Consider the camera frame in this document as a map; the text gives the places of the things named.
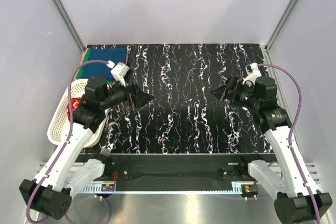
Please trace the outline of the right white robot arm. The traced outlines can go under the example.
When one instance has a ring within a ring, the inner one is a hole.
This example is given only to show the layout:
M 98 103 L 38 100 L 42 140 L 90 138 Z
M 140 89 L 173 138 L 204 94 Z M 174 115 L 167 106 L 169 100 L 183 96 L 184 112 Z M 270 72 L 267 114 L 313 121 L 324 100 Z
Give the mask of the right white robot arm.
M 290 136 L 293 124 L 285 109 L 278 105 L 278 87 L 267 76 L 254 79 L 229 77 L 227 82 L 211 91 L 220 101 L 228 101 L 252 111 L 253 119 L 270 143 L 281 175 L 256 154 L 242 158 L 238 167 L 244 180 L 254 179 L 274 201 L 281 223 L 320 222 L 332 205 L 329 193 L 323 193 L 310 175 L 296 141 Z

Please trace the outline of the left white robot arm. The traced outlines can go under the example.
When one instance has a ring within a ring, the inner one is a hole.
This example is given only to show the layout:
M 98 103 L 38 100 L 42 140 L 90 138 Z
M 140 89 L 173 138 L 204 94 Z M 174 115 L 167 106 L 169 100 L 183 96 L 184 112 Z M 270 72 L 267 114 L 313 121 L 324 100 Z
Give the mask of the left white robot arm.
M 108 154 L 96 155 L 72 174 L 70 169 L 106 119 L 107 109 L 121 103 L 141 109 L 153 98 L 136 83 L 122 85 L 116 82 L 109 87 L 103 76 L 89 78 L 78 107 L 69 110 L 70 129 L 66 139 L 36 176 L 32 180 L 24 179 L 19 186 L 27 206 L 27 220 L 34 223 L 30 210 L 59 220 L 67 213 L 73 198 L 92 180 L 109 179 L 113 175 L 113 167 Z

